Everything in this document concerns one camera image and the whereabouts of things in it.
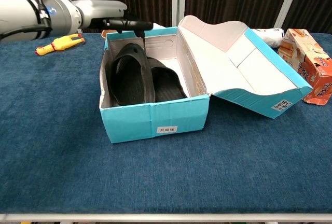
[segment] white label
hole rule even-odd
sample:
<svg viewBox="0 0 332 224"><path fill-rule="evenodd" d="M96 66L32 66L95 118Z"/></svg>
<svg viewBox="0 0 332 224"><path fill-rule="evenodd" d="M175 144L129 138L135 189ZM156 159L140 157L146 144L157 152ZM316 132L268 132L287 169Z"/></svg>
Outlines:
<svg viewBox="0 0 332 224"><path fill-rule="evenodd" d="M157 127L157 133L173 133L177 131L177 126L175 127Z"/></svg>
<svg viewBox="0 0 332 224"><path fill-rule="evenodd" d="M286 108L290 107L291 105L292 105L292 102L289 102L287 100L282 100L279 103L272 106L272 109L277 110L277 111L283 111Z"/></svg>

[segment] blue tablecloth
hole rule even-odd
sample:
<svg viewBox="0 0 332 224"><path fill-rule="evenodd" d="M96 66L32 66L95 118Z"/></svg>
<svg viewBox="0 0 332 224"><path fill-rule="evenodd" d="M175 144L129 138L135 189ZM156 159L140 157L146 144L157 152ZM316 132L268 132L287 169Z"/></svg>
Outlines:
<svg viewBox="0 0 332 224"><path fill-rule="evenodd" d="M84 38L0 44L0 213L332 213L332 100L272 120L212 97L203 131L112 145Z"/></svg>

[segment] cardboard flap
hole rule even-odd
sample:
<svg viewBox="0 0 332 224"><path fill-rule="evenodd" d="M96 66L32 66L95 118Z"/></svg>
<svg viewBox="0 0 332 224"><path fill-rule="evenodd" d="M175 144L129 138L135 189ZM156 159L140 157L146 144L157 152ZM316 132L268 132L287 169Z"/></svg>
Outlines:
<svg viewBox="0 0 332 224"><path fill-rule="evenodd" d="M266 47L257 47L253 36L256 34L242 22L212 25L186 16L178 30L195 58L209 94L243 89L257 95L272 95L297 88L275 66L268 52L262 52ZM275 55L271 57L282 60Z"/></svg>

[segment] orange box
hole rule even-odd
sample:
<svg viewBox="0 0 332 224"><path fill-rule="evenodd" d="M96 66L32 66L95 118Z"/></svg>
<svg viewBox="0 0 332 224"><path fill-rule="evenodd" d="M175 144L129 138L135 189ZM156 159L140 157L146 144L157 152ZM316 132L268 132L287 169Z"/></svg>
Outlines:
<svg viewBox="0 0 332 224"><path fill-rule="evenodd" d="M278 54L313 87L303 101L325 105L332 94L332 60L309 32L288 29Z"/></svg>

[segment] rubber chicken toy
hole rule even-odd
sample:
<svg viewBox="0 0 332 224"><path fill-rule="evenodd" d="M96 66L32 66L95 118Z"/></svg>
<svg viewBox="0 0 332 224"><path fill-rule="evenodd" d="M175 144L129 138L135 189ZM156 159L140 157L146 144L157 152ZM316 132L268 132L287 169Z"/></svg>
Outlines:
<svg viewBox="0 0 332 224"><path fill-rule="evenodd" d="M85 42L84 38L82 38L81 34L72 34L69 36L63 36L55 39L51 44L46 45L44 47L37 47L35 53L37 55L46 55L53 51L60 51L68 49L76 44Z"/></svg>

